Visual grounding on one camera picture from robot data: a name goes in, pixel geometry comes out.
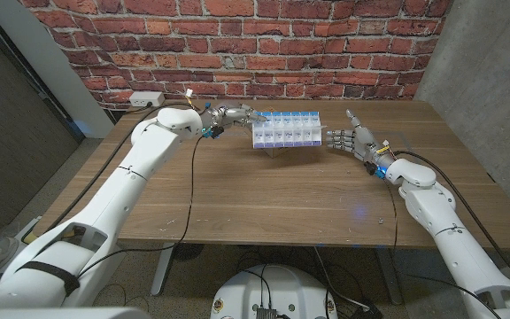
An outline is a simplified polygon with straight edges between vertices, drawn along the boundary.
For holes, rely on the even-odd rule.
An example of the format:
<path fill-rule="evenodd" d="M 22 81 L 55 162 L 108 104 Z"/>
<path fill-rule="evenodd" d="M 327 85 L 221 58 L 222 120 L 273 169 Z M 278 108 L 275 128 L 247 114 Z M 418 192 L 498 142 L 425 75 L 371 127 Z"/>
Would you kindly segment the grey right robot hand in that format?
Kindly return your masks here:
<path fill-rule="evenodd" d="M 395 160 L 387 142 L 378 142 L 373 133 L 362 126 L 360 120 L 349 110 L 346 115 L 352 128 L 331 130 L 327 132 L 327 146 L 352 153 L 358 160 L 364 163 L 370 175 L 384 175 Z"/>

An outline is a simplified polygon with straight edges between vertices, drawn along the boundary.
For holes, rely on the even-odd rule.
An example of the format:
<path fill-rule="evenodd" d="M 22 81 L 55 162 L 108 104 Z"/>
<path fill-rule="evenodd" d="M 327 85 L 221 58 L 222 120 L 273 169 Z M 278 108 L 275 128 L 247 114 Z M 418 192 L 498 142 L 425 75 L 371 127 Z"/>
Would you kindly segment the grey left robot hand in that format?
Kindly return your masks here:
<path fill-rule="evenodd" d="M 200 114 L 204 137 L 217 138 L 232 126 L 252 129 L 255 122 L 265 122 L 267 118 L 246 104 L 224 102 L 207 107 Z"/>

